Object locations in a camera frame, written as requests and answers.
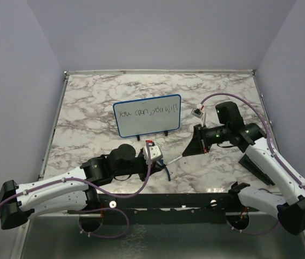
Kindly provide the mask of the white whiteboard marker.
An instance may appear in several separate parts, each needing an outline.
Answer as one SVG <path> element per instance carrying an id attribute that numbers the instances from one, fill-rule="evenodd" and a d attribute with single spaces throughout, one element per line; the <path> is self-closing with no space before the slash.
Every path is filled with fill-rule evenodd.
<path id="1" fill-rule="evenodd" d="M 173 163 L 179 161 L 180 159 L 182 159 L 182 157 L 183 157 L 182 155 L 178 156 L 177 158 L 175 158 L 175 159 L 171 160 L 170 162 L 168 162 L 168 163 L 166 164 L 166 166 L 169 166 L 169 165 L 171 165 L 171 164 L 173 164 Z"/>

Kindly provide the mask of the blue framed whiteboard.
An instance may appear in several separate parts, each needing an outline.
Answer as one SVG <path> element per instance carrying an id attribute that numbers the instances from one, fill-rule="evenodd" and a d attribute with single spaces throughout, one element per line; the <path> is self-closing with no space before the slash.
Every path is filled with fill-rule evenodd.
<path id="1" fill-rule="evenodd" d="M 119 136 L 129 138 L 179 129 L 181 101 L 181 95 L 171 94 L 114 103 Z"/>

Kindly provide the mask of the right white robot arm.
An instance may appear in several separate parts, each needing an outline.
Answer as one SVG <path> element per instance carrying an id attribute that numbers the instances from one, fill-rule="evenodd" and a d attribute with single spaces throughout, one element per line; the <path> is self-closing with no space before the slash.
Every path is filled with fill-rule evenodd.
<path id="1" fill-rule="evenodd" d="M 284 158 L 278 158 L 276 149 L 268 144 L 263 129 L 256 123 L 245 124 L 236 103 L 227 101 L 215 107 L 220 126 L 208 128 L 205 124 L 193 127 L 190 143 L 182 156 L 209 152 L 213 144 L 230 142 L 248 161 L 248 166 L 267 176 L 278 187 L 281 196 L 264 193 L 247 183 L 235 183 L 229 190 L 227 204 L 231 210 L 253 207 L 278 219 L 283 228 L 298 235 L 305 230 L 305 178 Z"/>

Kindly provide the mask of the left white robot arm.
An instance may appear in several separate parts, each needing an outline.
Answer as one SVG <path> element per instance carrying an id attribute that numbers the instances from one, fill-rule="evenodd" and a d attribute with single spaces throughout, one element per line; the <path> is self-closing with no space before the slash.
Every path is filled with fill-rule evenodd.
<path id="1" fill-rule="evenodd" d="M 152 174 L 162 170 L 163 158 L 158 145 L 148 141 L 136 153 L 122 144 L 108 155 L 101 155 L 61 175 L 32 183 L 6 181 L 0 190 L 1 229 L 20 227 L 37 216 L 62 210 L 93 213 L 99 199 L 97 191 L 119 176 L 137 174 L 146 184 Z"/>

